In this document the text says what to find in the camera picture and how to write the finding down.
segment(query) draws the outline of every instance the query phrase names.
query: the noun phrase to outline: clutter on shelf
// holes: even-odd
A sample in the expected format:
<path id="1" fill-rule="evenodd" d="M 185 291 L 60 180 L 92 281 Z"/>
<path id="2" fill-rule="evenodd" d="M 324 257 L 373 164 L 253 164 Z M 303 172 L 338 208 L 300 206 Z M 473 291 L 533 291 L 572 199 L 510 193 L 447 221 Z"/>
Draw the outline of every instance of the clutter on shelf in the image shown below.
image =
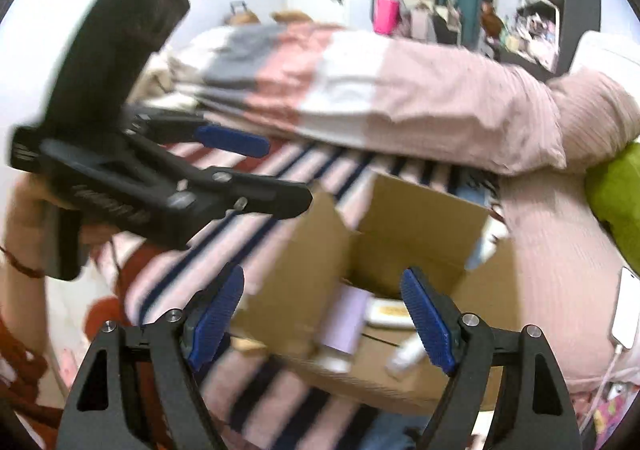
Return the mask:
<path id="1" fill-rule="evenodd" d="M 461 25 L 462 12 L 458 7 L 458 0 L 447 0 L 447 26 L 457 29 Z"/>
<path id="2" fill-rule="evenodd" d="M 558 60 L 557 26 L 538 13 L 517 15 L 509 19 L 500 35 L 500 42 L 511 52 L 518 53 L 542 67 L 554 71 Z"/>
<path id="3" fill-rule="evenodd" d="M 555 72 L 564 0 L 520 0 L 512 15 L 504 18 L 500 45 L 527 61 Z"/>

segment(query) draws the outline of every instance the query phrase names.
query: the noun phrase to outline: bracelet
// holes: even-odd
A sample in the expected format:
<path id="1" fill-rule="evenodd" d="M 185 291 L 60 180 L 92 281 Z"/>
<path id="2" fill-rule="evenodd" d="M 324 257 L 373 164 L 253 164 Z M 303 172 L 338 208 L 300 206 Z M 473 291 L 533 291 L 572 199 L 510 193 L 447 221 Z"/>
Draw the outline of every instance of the bracelet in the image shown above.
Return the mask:
<path id="1" fill-rule="evenodd" d="M 18 259 L 13 256 L 12 253 L 8 252 L 2 246 L 0 246 L 0 252 L 4 253 L 9 266 L 12 266 L 19 273 L 28 276 L 29 278 L 44 278 L 46 275 L 44 270 L 32 270 L 31 268 L 27 268 L 18 262 Z"/>

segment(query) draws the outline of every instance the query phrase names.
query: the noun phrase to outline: smartphone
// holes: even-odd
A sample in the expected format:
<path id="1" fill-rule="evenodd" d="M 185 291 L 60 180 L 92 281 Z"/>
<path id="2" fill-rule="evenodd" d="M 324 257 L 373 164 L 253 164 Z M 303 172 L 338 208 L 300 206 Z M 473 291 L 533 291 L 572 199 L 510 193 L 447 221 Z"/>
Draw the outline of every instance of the smartphone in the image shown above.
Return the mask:
<path id="1" fill-rule="evenodd" d="M 622 268 L 618 305 L 611 328 L 611 337 L 627 351 L 633 347 L 636 341 L 639 319 L 640 278 L 629 268 Z"/>

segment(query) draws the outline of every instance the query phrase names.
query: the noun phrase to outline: hand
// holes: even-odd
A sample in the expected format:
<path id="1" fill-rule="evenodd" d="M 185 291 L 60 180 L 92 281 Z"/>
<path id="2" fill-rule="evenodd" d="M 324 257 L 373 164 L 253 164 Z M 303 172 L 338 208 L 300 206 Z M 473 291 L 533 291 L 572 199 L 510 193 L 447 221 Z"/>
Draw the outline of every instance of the hand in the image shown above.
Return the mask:
<path id="1" fill-rule="evenodd" d="M 14 187 L 7 210 L 4 246 L 21 264 L 32 270 L 39 270 L 44 265 L 42 248 L 46 203 L 73 208 L 57 199 L 41 176 L 25 174 Z M 80 242 L 100 245 L 117 231 L 115 226 L 108 224 L 87 224 L 81 229 Z"/>

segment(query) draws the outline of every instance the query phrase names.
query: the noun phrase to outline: small box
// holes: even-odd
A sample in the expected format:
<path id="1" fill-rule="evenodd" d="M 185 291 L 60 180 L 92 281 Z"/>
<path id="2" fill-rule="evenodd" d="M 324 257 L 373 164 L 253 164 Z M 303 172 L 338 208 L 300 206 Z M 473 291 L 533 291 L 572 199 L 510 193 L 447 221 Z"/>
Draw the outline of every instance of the small box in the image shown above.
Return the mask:
<path id="1" fill-rule="evenodd" d="M 260 291 L 236 314 L 232 329 L 279 354 L 309 385 L 400 414 L 430 414 L 448 381 L 439 368 L 425 359 L 400 382 L 385 371 L 412 331 L 366 326 L 348 372 L 331 372 L 314 362 L 317 332 L 336 290 L 348 282 L 398 299 L 402 271 L 417 266 L 460 311 L 475 312 L 492 327 L 519 331 L 513 249 L 504 240 L 488 261 L 466 271 L 489 210 L 399 178 L 374 177 L 369 208 L 357 231 L 342 222 L 331 195 L 314 192 L 311 208 Z M 499 383 L 500 369 L 494 368 L 485 410 L 495 406 Z"/>

